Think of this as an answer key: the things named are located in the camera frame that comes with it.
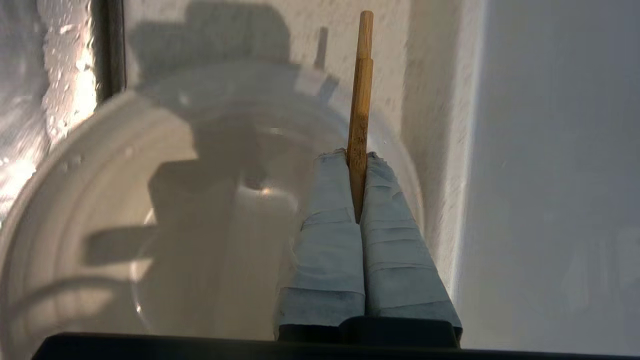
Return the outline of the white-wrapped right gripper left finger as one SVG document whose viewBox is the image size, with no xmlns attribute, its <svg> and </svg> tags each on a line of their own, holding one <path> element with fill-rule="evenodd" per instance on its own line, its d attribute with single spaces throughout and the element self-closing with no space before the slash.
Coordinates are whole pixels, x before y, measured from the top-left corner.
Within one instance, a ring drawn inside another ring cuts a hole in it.
<svg viewBox="0 0 640 360">
<path fill-rule="evenodd" d="M 346 152 L 313 160 L 295 239 L 284 252 L 274 336 L 279 342 L 340 342 L 341 326 L 366 312 L 364 252 Z"/>
</svg>

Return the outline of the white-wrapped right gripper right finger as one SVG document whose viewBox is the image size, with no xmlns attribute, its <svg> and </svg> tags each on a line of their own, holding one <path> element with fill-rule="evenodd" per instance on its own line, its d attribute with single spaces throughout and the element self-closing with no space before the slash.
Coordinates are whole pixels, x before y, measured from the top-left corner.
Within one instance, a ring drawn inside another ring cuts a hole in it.
<svg viewBox="0 0 640 360">
<path fill-rule="evenodd" d="M 404 344 L 458 347 L 463 326 L 394 170 L 366 156 L 362 213 L 366 317 Z"/>
</svg>

